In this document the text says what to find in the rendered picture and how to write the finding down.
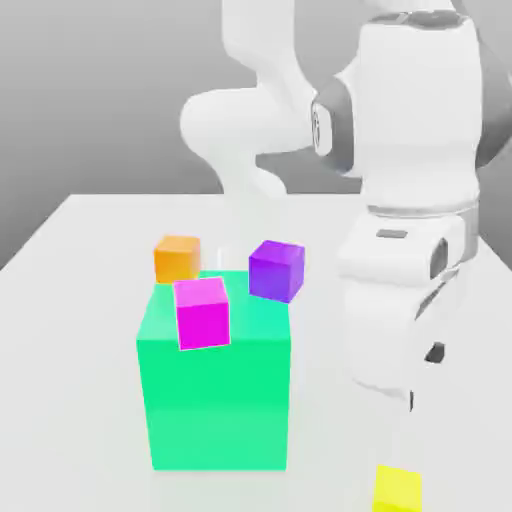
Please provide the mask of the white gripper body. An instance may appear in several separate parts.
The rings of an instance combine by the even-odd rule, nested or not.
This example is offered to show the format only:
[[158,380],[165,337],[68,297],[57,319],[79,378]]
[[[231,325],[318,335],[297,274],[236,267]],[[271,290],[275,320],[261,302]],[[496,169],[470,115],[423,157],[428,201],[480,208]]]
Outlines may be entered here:
[[443,362],[440,337],[459,307],[458,270],[419,288],[347,279],[342,344],[351,379],[411,411],[419,370]]

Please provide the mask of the small magenta cube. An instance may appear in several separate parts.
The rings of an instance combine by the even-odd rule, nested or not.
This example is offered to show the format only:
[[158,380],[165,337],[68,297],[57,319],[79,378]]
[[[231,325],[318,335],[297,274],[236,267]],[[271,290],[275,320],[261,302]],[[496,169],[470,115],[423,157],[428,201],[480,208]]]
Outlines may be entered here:
[[182,351],[230,344],[229,301],[221,277],[176,281],[173,293]]

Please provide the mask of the small orange cube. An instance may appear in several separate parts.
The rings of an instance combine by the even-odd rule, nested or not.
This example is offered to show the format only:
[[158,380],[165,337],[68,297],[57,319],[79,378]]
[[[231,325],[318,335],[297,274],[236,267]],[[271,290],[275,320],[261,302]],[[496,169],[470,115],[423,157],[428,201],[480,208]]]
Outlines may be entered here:
[[164,236],[154,249],[156,282],[196,279],[200,273],[200,239],[193,236]]

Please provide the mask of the small purple cube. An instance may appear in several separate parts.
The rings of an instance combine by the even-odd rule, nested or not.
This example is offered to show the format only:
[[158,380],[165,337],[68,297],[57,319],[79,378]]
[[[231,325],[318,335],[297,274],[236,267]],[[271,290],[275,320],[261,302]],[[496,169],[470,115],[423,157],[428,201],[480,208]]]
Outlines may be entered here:
[[265,240],[249,256],[249,293],[289,304],[304,283],[305,248]]

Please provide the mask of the large green box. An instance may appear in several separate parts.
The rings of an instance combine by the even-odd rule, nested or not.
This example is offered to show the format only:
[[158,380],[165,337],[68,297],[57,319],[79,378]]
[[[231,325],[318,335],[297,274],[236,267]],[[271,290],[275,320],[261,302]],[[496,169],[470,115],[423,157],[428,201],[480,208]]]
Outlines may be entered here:
[[281,471],[287,466],[291,333],[285,303],[220,271],[231,341],[179,347],[173,289],[153,288],[136,346],[156,470]]

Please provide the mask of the small yellow cube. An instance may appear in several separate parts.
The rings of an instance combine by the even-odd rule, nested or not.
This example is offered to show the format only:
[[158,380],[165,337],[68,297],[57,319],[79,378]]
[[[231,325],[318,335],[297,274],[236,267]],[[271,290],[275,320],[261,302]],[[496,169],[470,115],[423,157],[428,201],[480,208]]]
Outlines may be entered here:
[[379,465],[372,512],[422,512],[422,476],[416,472]]

